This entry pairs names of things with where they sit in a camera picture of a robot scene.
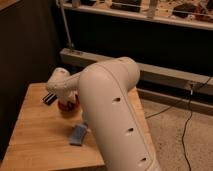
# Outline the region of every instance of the wall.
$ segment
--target wall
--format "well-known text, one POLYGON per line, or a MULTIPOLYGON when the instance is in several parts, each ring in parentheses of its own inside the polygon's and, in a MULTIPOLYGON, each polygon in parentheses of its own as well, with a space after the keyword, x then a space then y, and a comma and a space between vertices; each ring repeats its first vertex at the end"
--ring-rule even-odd
POLYGON ((60 62, 54 0, 21 0, 0 11, 0 155, 29 83, 43 82, 60 62))

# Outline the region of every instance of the wooden table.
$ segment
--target wooden table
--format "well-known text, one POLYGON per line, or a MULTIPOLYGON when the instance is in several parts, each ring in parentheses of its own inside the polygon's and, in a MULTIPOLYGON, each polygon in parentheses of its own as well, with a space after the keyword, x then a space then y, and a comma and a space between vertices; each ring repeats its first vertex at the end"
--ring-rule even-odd
POLYGON ((15 4, 20 0, 0 0, 0 11, 9 7, 10 5, 15 4))
MULTIPOLYGON (((68 143, 74 125, 82 120, 81 109, 65 119, 56 101, 51 106, 42 103, 46 94, 43 83, 29 86, 1 170, 64 170, 104 165, 91 131, 82 147, 68 143)), ((129 97, 152 145, 137 90, 133 89, 129 97)))

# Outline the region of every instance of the concrete floor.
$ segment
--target concrete floor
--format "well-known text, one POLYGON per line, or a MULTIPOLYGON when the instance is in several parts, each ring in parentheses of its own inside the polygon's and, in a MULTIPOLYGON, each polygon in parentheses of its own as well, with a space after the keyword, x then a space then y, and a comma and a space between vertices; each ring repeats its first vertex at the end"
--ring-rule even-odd
MULTIPOLYGON (((150 100, 142 100, 145 115, 168 107, 150 100)), ((163 171, 187 171, 181 137, 188 110, 173 107, 147 119, 157 156, 163 171)), ((185 135, 186 152, 192 171, 213 170, 213 116, 193 112, 185 135)))

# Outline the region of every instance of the robotic arm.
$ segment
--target robotic arm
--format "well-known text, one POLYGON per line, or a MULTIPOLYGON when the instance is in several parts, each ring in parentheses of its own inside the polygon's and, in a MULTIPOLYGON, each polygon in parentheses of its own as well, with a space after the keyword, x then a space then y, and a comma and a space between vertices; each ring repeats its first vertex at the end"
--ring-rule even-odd
POLYGON ((137 64, 124 57, 92 64, 72 76, 56 69, 47 82, 47 90, 64 104, 77 90, 109 171, 160 170, 127 95, 139 77, 137 64))

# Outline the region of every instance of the black cable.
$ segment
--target black cable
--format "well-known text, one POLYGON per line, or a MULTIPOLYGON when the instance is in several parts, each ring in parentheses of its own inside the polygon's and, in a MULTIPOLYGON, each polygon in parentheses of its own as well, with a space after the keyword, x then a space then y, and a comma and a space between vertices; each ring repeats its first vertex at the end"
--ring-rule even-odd
MULTIPOLYGON (((205 85, 208 84, 208 82, 209 82, 211 79, 212 79, 212 76, 210 76, 210 77, 208 78, 208 80, 207 80, 205 83, 201 84, 200 87, 196 88, 195 90, 192 89, 192 91, 198 91, 198 90, 202 89, 205 85)), ((177 100, 177 101, 176 101, 174 104, 172 104, 171 106, 169 106, 169 107, 163 109, 163 110, 160 111, 160 112, 157 112, 157 113, 155 113, 155 114, 151 114, 151 115, 149 115, 149 116, 147 116, 147 117, 145 117, 145 118, 146 118, 146 119, 149 119, 149 118, 151 118, 151 117, 153 117, 153 116, 156 116, 156 115, 159 115, 159 114, 161 114, 161 113, 164 113, 164 112, 168 111, 169 109, 171 109, 172 107, 175 107, 176 105, 178 105, 180 102, 183 101, 183 99, 184 99, 184 98, 180 98, 179 100, 177 100)))
POLYGON ((192 100, 191 97, 192 97, 192 95, 190 95, 189 102, 188 102, 188 110, 190 111, 190 115, 189 115, 188 119, 186 120, 186 122, 184 124, 183 134, 182 134, 182 137, 181 137, 181 142, 182 142, 182 145, 183 145, 183 154, 184 154, 184 157, 185 157, 186 162, 188 164, 189 171, 191 171, 192 168, 191 168, 191 164, 190 164, 189 159, 188 159, 187 154, 186 154, 186 146, 185 146, 184 138, 185 138, 185 135, 186 135, 187 125, 188 125, 190 119, 193 116, 193 111, 192 111, 192 108, 191 108, 191 100, 192 100))
POLYGON ((205 83, 201 84, 200 87, 196 88, 194 91, 198 91, 200 90, 201 88, 203 88, 206 84, 208 84, 208 82, 212 79, 212 76, 209 77, 208 80, 206 80, 205 83))
POLYGON ((157 113, 155 113, 155 114, 152 114, 152 115, 147 116, 146 119, 149 119, 149 118, 151 118, 151 117, 153 117, 153 116, 156 116, 156 115, 159 115, 159 114, 161 114, 161 113, 164 113, 164 112, 168 111, 168 110, 171 109, 172 107, 175 107, 175 106, 178 105, 180 102, 182 102, 183 99, 184 99, 184 98, 181 98, 181 99, 177 100, 174 104, 172 104, 171 106, 169 106, 169 107, 163 109, 163 110, 160 111, 160 112, 157 112, 157 113))
MULTIPOLYGON (((191 171, 192 168, 191 168, 191 164, 190 164, 189 159, 188 159, 187 154, 186 154, 186 146, 185 146, 184 138, 185 138, 185 135, 186 135, 187 125, 188 125, 190 119, 191 119, 192 116, 193 116, 193 111, 192 111, 192 108, 191 108, 192 96, 193 96, 193 92, 194 92, 194 91, 198 91, 198 90, 202 89, 205 85, 208 84, 208 82, 209 82, 211 79, 212 79, 212 76, 209 77, 209 79, 208 79, 205 83, 203 83, 200 87, 198 87, 198 88, 196 88, 196 89, 193 89, 193 85, 191 86, 191 92, 190 92, 189 102, 188 102, 188 110, 190 111, 190 115, 189 115, 188 119, 186 120, 186 122, 185 122, 185 124, 184 124, 183 134, 182 134, 182 137, 181 137, 181 142, 182 142, 182 145, 183 145, 183 153, 184 153, 184 157, 185 157, 185 160, 186 160, 186 162, 187 162, 187 165, 188 165, 188 167, 189 167, 189 171, 191 171)), ((146 119, 151 118, 151 117, 153 117, 153 116, 156 116, 156 115, 159 115, 159 114, 161 114, 161 113, 163 113, 163 112, 168 111, 168 110, 171 109, 172 107, 175 107, 175 106, 176 106, 178 103, 180 103, 183 99, 184 99, 184 98, 179 99, 179 100, 176 101, 173 105, 169 106, 168 108, 166 108, 166 109, 164 109, 164 110, 162 110, 162 111, 160 111, 160 112, 158 112, 158 113, 155 113, 155 114, 152 114, 152 115, 147 116, 146 119)))

